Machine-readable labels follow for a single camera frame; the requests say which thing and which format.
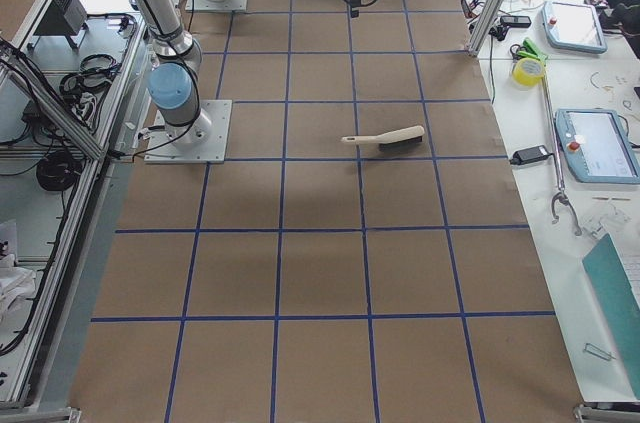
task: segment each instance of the tape roll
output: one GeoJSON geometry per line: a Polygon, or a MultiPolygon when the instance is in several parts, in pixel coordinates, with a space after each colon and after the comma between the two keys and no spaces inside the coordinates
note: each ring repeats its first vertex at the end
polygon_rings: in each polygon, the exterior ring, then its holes
{"type": "Polygon", "coordinates": [[[518,60],[511,75],[521,85],[535,86],[544,77],[544,65],[533,58],[523,58],[518,60]]]}

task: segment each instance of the table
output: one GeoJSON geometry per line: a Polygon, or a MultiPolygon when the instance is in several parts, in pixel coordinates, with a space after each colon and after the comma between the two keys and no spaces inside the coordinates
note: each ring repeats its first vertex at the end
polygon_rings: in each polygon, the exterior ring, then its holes
{"type": "MultiPolygon", "coordinates": [[[[537,7],[543,1],[531,0],[526,6],[537,7]]],[[[640,85],[640,61],[627,42],[622,37],[608,37],[609,49],[603,55],[556,50],[547,43],[540,8],[532,11],[517,9],[523,5],[523,2],[518,2],[510,6],[505,2],[502,9],[528,14],[532,26],[527,30],[512,29],[505,41],[494,41],[491,62],[495,80],[495,112],[507,152],[512,154],[518,149],[538,144],[552,147],[541,85],[523,90],[510,77],[513,62],[509,47],[521,43],[525,36],[549,54],[547,71],[554,109],[614,109],[628,119],[630,139],[640,140],[640,99],[633,91],[634,86],[640,85]]],[[[487,39],[479,58],[485,81],[491,88],[489,54],[487,39]]],[[[564,162],[563,166],[566,192],[578,217],[584,217],[594,205],[602,203],[602,200],[594,198],[619,198],[615,206],[630,216],[631,221],[618,239],[628,250],[640,253],[638,187],[578,183],[564,162]]],[[[605,361],[583,351],[585,344],[590,343],[614,356],[617,352],[582,266],[582,258],[596,241],[589,236],[574,236],[571,216],[564,207],[560,209],[558,224],[552,224],[550,203],[557,190],[551,159],[527,167],[514,167],[514,176],[582,397],[587,402],[636,402],[619,358],[605,361]]]]}

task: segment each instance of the brush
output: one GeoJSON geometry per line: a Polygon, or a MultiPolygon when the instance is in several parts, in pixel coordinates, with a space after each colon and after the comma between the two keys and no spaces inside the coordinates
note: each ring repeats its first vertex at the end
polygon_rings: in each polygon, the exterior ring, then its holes
{"type": "Polygon", "coordinates": [[[418,125],[376,136],[345,136],[341,141],[346,145],[378,145],[380,151],[385,151],[420,143],[422,135],[424,128],[418,125]]]}

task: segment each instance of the floor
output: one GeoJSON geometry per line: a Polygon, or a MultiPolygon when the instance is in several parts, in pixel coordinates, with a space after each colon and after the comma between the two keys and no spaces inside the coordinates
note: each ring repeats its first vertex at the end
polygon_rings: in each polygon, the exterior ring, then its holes
{"type": "Polygon", "coordinates": [[[196,15],[223,165],[135,163],[87,423],[569,423],[580,401],[457,0],[196,15]],[[422,124],[380,153],[341,136],[422,124]]]}

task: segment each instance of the power adapter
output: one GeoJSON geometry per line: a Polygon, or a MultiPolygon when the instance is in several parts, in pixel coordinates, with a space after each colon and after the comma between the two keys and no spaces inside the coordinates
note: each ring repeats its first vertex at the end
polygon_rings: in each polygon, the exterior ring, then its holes
{"type": "Polygon", "coordinates": [[[529,165],[531,163],[537,163],[538,161],[544,161],[551,155],[553,155],[553,153],[549,153],[549,150],[547,150],[544,145],[532,146],[531,148],[516,151],[509,160],[509,163],[516,166],[529,165]]]}

